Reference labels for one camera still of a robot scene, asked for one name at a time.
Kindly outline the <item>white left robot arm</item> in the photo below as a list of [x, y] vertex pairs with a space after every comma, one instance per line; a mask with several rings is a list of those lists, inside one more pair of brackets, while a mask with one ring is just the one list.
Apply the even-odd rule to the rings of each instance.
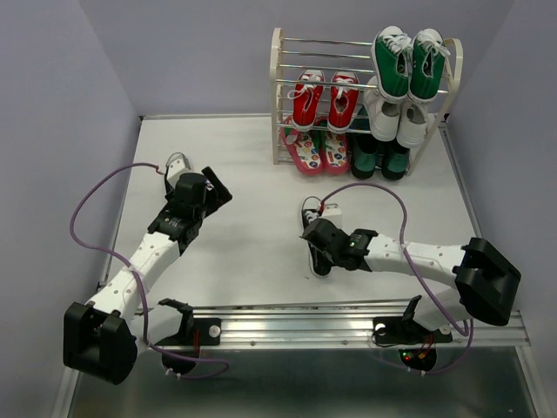
[[232, 200], [215, 172], [193, 172], [172, 162], [164, 173], [166, 203], [149, 224], [131, 258], [105, 249], [122, 262], [121, 270], [86, 303], [72, 303], [63, 319], [63, 363], [114, 385], [122, 383], [138, 356], [160, 353], [164, 370], [178, 380], [192, 380], [197, 364], [218, 364], [207, 378], [225, 373], [227, 360], [204, 358], [202, 332], [193, 309], [177, 300], [149, 308], [147, 293], [164, 271], [197, 238], [204, 220]]

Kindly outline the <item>black sneaker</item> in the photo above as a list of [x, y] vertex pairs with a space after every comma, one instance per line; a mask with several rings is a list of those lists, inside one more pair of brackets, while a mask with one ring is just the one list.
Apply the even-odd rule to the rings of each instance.
[[[318, 217], [319, 206], [320, 199], [316, 196], [308, 196], [304, 199], [300, 207], [302, 230]], [[308, 244], [308, 251], [312, 274], [320, 278], [326, 277], [332, 270], [331, 262], [311, 244]]]
[[181, 177], [179, 178], [177, 184], [174, 187], [170, 187], [170, 185], [164, 179], [165, 198], [167, 200], [170, 200], [173, 197], [176, 190], [178, 190], [179, 193], [182, 193], [182, 191], [185, 188], [186, 180], [188, 179], [188, 175], [191, 174], [191, 173], [192, 173], [192, 171], [187, 172], [186, 174], [182, 174]]

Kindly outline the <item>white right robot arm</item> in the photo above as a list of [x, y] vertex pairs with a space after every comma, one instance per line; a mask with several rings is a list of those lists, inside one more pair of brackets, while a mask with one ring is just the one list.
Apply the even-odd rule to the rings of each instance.
[[510, 320], [521, 274], [486, 239], [471, 238], [464, 246], [401, 243], [372, 230], [347, 234], [322, 218], [306, 226], [301, 237], [332, 266], [412, 275], [422, 286], [430, 280], [445, 285], [440, 293], [426, 290], [409, 302], [399, 326], [411, 340], [451, 322], [475, 319], [504, 327]]

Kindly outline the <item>pink patterned sandal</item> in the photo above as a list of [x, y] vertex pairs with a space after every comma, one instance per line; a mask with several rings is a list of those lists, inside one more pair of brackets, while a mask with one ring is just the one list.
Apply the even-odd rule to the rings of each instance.
[[311, 133], [293, 128], [292, 116], [286, 118], [285, 127], [280, 129], [280, 136], [300, 173], [313, 176], [324, 171], [324, 165]]
[[350, 169], [346, 135], [323, 131], [320, 142], [320, 157], [325, 171], [332, 175], [346, 173]]

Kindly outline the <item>red sneaker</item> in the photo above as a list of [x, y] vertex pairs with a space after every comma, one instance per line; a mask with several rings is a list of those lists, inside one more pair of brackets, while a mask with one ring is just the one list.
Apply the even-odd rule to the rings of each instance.
[[322, 70], [307, 69], [299, 76], [295, 87], [287, 93], [293, 101], [292, 126], [297, 131], [310, 131], [314, 125], [317, 108], [325, 81]]
[[358, 101], [358, 77], [351, 71], [337, 71], [332, 78], [330, 110], [327, 127], [334, 133], [343, 133], [352, 123], [352, 116]]

